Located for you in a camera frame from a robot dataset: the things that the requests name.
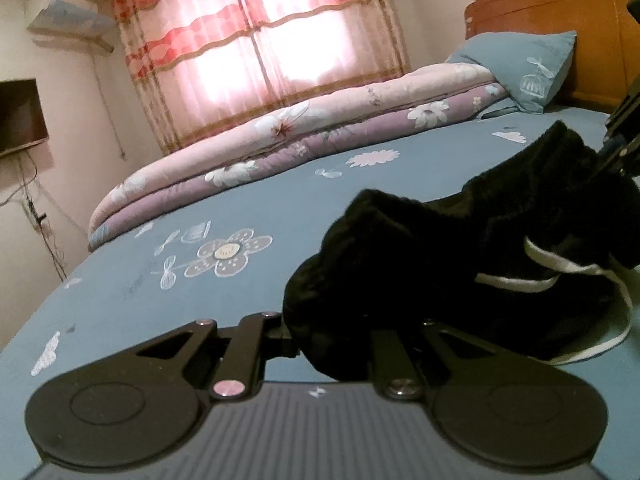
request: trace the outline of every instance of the curtain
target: curtain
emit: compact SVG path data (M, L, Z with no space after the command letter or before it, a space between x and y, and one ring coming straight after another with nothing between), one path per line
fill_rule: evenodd
M111 0L165 154L264 113L407 72L390 0Z

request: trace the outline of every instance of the black fabric bag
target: black fabric bag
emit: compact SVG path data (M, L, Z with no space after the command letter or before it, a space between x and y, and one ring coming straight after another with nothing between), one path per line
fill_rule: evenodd
M616 285L558 276L527 256L526 238L582 265L607 267L609 256L640 264L640 192L629 177L593 176L596 166L595 151L557 122L456 195L421 203L364 190L287 283L287 326L314 367L338 380L366 377L371 328L425 319L553 358L607 313ZM476 282L479 274L553 286L514 292Z

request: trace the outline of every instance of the flower pattern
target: flower pattern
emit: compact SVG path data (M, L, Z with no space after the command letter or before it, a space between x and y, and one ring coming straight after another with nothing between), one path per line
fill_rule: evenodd
M455 63L454 69L456 74L458 75L458 81L465 82L471 81L478 76L479 73L479 65L474 65L470 63Z
M325 178L338 178L339 176L342 176L342 172L334 170L327 171L325 168L320 168L319 170L316 170L316 175L324 176Z
M58 349L58 344L60 343L60 331L57 331L47 344L44 345L44 352L36 361L36 364L33 365L31 369L31 375L35 377L41 371L49 368L56 360L56 350Z
M71 278L65 283L65 290L69 290L72 286L76 286L82 283L82 278Z
M474 97L474 113L478 113L482 110L482 98L480 96Z
M309 150L307 149L307 147L302 144L301 142L298 142L297 144L294 145L294 148L296 149L296 153L298 154L298 156L302 157L306 155L306 152L308 152Z
M398 158L400 153L396 150L380 150L379 152L361 153L359 155L351 157L347 160L347 164L350 164L350 168L359 166L364 168L365 166L375 166L376 164L385 164Z
M144 233L151 231L151 229L153 228L154 228L153 222L149 222L148 224L143 225L140 231L138 231L138 233L136 234L136 238L140 238Z
M309 101L284 108L277 115L265 115L255 123L262 137L285 139L296 127L296 121L309 110Z
M527 137L525 137L520 132L494 132L492 135L496 137L501 137L503 139L512 140L513 142L517 142L518 144L525 144L527 142Z
M109 193L109 197L112 202L120 203L127 200L127 196L134 192L139 192L145 189L146 177L141 171L137 171L131 175L122 184L115 187Z
M438 125L438 121L447 122L444 110L449 110L449 104L446 101L436 101L411 108L406 118L410 121L415 121L416 128L425 126L435 128Z
M172 271L172 267L175 265L175 256L169 256L164 261L162 272L162 278L160 278L160 288L162 290L169 290L172 286L175 285L175 280L177 279L175 272Z
M380 99L380 96L376 94L376 91L373 88L368 87L367 94L369 94L369 101L373 106L375 106L376 108L382 106L382 100Z
M258 253L271 245L270 236L254 237L254 230L245 228L227 240L212 240L198 250L199 260L184 271L185 278L195 278L213 269L219 278L230 278L241 272L249 262L249 254Z
M206 182L213 182L218 187L234 187L245 182L251 182L251 172L257 170L255 161L238 162L228 168L220 168L204 176Z

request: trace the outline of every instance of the floral comforter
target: floral comforter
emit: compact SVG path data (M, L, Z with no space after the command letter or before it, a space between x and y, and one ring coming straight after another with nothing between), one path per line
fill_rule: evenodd
M137 171L100 203L92 250L161 214L316 158L467 120L505 97L484 67L436 64L283 108ZM335 171L324 171L331 178Z

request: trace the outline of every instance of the television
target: television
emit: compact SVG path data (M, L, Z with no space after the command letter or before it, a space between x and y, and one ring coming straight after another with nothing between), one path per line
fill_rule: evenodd
M36 80L0 81L0 156L47 139Z

